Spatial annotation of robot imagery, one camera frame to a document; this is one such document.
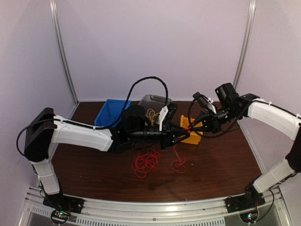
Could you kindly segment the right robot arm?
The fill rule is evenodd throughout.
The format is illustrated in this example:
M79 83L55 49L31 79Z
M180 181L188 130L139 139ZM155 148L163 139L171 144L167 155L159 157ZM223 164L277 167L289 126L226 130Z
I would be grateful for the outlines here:
M230 83L215 90L221 107L205 95L193 100L202 108L200 153L192 159L193 197L207 199L245 192L250 208L259 195L280 184L289 205L301 202L301 118L254 94L239 95Z

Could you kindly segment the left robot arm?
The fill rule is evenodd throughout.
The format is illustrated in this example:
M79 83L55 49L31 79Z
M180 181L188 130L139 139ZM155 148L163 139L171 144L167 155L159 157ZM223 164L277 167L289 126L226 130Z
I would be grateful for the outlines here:
M121 153L134 142L159 142L161 149L172 147L190 136L184 128L171 122L173 110L162 107L158 124L151 123L141 105L132 105L122 110L121 115L110 126L97 127L67 120L45 108L25 127L24 156L35 169L42 184L45 199L57 209L69 204L62 192L48 149L53 144L70 144L97 149L102 152Z

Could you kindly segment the yellow plastic bin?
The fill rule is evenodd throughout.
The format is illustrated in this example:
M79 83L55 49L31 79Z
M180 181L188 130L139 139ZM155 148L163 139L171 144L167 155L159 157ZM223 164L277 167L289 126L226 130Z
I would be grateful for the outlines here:
M201 137L197 135L195 132L189 130L189 121L188 118L184 115L180 117L180 126L185 128L187 131L190 132L190 137L181 141L182 143L191 144L191 145L198 145L201 141Z

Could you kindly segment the grey transparent plastic tub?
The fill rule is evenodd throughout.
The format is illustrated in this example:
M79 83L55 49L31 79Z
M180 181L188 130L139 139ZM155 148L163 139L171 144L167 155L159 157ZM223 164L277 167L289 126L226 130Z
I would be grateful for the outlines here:
M167 99L167 105L173 103L171 99ZM146 122L154 125L158 125L159 113L165 105L165 97L147 94L145 95L138 105L141 105L145 109Z

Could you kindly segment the blue plastic bin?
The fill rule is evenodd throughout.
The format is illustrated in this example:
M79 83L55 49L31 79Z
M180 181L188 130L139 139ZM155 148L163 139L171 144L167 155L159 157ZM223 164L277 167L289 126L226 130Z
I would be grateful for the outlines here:
M111 125L122 113L125 100L107 99L97 115L94 125L106 127Z

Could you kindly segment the aluminium front rail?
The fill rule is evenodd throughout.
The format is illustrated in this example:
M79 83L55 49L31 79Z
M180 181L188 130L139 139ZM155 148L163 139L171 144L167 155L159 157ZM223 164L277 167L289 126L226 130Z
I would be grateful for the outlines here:
M81 213L69 217L43 205L42 191L30 187L19 226L290 226L279 188L265 192L265 203L229 212L229 197L182 202L115 202L85 198Z

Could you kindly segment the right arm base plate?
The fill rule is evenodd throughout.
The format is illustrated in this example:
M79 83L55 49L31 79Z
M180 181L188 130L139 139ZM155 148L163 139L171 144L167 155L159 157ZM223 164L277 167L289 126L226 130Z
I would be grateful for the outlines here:
M237 211L243 211L247 209L255 208L258 205L264 205L265 199L262 195L257 197L251 197L246 194L239 196L229 196L225 200L225 205L228 213L233 213Z

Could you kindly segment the right aluminium frame post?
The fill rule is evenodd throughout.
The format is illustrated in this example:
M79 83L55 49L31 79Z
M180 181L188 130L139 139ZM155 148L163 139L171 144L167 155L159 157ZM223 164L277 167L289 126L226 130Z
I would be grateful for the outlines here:
M254 20L255 20L255 13L256 13L256 0L249 0L248 10L247 10L247 17L246 17L246 25L245 25L245 31L243 36L243 42L242 47L238 59L238 65L233 81L233 86L235 89L238 88L238 84L242 75L242 71L244 68L244 64L246 61L247 56L247 50L249 47L249 43L252 36L253 26L254 26Z

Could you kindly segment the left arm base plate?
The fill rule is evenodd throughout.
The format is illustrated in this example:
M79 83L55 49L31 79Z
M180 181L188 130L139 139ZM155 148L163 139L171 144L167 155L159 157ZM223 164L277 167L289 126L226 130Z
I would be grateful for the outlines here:
M63 210L67 213L78 213L82 211L84 200L81 198L75 198L71 196L58 196L51 195L46 196L43 200L45 206L52 207L56 210Z

